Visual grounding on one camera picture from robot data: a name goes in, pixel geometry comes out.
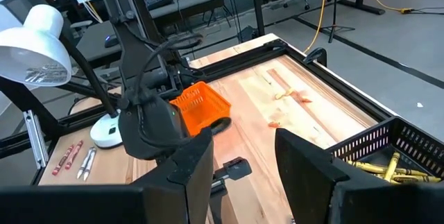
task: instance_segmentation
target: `wood grain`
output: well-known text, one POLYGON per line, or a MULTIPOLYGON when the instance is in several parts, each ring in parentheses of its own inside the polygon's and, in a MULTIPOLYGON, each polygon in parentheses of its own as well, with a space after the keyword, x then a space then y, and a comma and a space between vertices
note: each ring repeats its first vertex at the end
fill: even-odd
MULTIPOLYGON (((273 34, 191 62, 199 68, 274 40, 273 34)), ((291 211, 280 182, 274 153, 275 129, 270 121, 327 148, 375 123, 332 88, 286 56, 240 71, 210 83, 232 104, 232 125, 214 137, 214 168, 236 157, 248 160, 252 174, 237 181, 227 180, 223 197, 222 223, 288 223, 291 211), (275 100, 276 93, 294 88, 312 100, 300 103, 293 96, 275 100)), ((74 111, 99 104, 96 99, 81 101, 74 111)), ((92 145, 90 128, 60 138, 40 184, 123 184, 136 180, 155 167, 155 162, 129 157, 123 147, 99 150, 87 182, 75 179, 87 148, 92 145), (83 139, 85 144, 70 171, 51 175, 69 145, 83 139)), ((215 223, 209 210, 207 223, 215 223)))

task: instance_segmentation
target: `orange basket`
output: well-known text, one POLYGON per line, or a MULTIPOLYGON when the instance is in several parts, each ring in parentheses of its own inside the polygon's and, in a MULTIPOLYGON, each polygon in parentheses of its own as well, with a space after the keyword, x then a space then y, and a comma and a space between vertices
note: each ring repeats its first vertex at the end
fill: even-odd
POLYGON ((231 104, 204 82, 184 89, 182 95, 170 103, 179 107, 191 136, 217 119, 230 116, 231 104))

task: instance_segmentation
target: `gray floor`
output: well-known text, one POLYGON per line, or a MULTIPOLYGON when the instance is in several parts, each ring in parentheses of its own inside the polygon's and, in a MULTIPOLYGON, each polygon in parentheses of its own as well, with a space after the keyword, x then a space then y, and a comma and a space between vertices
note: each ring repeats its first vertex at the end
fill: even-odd
MULTIPOLYGON (((376 6, 373 0, 365 0, 367 4, 376 6)), ((390 6, 406 6, 423 8, 444 6, 442 0, 381 0, 390 6)), ((321 0, 311 0, 312 8, 319 6, 321 0)), ((288 8, 282 2, 274 2, 263 6, 264 21, 271 24, 304 12, 302 0, 295 0, 288 8)), ((309 12, 300 17, 317 24, 319 10, 309 12)), ((332 7, 325 10, 324 22, 331 24, 332 7)), ((251 25, 255 27, 255 15, 251 10, 240 14, 241 28, 251 25)), ((219 20, 210 27, 199 28, 197 31, 205 36, 204 44, 236 35, 234 22, 229 28, 225 20, 219 20)), ((433 15, 399 15, 388 11, 385 15, 376 16, 359 10, 339 6, 338 24, 356 28, 355 31, 340 33, 347 39, 366 46, 377 53, 421 70, 437 78, 443 79, 443 61, 440 59, 440 33, 443 32, 444 16, 433 15)), ((311 42, 315 31, 294 19, 282 21, 266 28, 267 33, 275 33, 295 47, 305 49, 311 42)), ((220 44, 195 52, 196 58, 220 51, 237 44, 231 39, 220 44)), ((353 85, 376 98, 404 118, 417 126, 444 139, 444 130, 436 123, 444 121, 444 110, 437 107, 444 91, 423 82, 409 74, 380 62, 339 41, 327 43, 327 36, 320 34, 313 49, 321 46, 327 49, 329 68, 353 85)), ((39 88, 34 91, 41 101, 57 117, 66 115, 67 108, 74 102, 74 95, 54 88, 39 88)), ((0 137, 10 135, 20 129, 21 112, 14 106, 0 116, 0 137)), ((32 155, 21 153, 0 160, 0 185, 28 184, 35 172, 32 155)))

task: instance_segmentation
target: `lamp arm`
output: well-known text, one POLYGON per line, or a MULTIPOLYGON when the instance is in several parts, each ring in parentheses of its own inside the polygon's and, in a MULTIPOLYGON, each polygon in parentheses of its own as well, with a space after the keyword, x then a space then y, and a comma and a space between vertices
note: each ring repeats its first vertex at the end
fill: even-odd
POLYGON ((112 118, 117 117, 118 113, 112 106, 107 92, 102 88, 96 74, 94 73, 94 70, 91 68, 83 54, 73 44, 71 44, 71 42, 69 42, 69 40, 63 34, 60 35, 60 41, 65 46, 70 56, 78 63, 82 71, 85 73, 86 78, 88 79, 89 83, 91 83, 92 89, 97 93, 97 96, 102 102, 106 112, 112 118))

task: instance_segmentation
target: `black plastic bin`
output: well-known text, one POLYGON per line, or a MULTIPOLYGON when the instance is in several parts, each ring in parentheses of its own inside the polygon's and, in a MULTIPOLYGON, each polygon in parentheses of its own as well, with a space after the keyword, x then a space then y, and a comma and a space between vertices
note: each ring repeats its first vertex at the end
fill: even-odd
POLYGON ((376 126, 327 149, 344 161, 388 166, 395 151, 399 168, 415 169, 444 178, 444 144, 400 117, 376 126))

